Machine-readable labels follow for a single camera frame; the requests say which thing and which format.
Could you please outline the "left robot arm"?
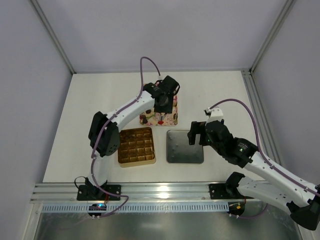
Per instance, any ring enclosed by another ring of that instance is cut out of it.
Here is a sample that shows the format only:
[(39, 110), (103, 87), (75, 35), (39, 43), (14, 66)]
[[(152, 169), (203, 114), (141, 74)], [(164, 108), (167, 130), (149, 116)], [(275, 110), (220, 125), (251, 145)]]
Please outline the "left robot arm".
[(156, 113), (171, 114), (173, 112), (174, 96), (180, 90), (180, 84), (172, 77), (166, 76), (155, 83), (144, 84), (138, 95), (121, 107), (108, 113), (96, 112), (92, 118), (88, 139), (91, 153), (89, 176), (84, 178), (84, 184), (77, 187), (78, 201), (101, 201), (108, 197), (118, 201), (120, 196), (115, 190), (108, 191), (105, 157), (112, 156), (121, 146), (120, 132), (134, 118), (147, 110)]

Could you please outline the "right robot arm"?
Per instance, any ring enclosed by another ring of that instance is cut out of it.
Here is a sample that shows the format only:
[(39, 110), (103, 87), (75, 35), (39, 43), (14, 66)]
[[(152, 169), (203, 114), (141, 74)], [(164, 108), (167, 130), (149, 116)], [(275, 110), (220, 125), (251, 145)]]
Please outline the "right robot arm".
[(252, 142), (234, 137), (224, 122), (193, 121), (187, 134), (194, 145), (210, 146), (232, 165), (250, 171), (264, 180), (259, 183), (239, 172), (233, 172), (225, 182), (226, 192), (233, 198), (250, 197), (261, 200), (287, 213), (305, 229), (314, 231), (320, 222), (320, 187), (289, 172), (266, 156)]

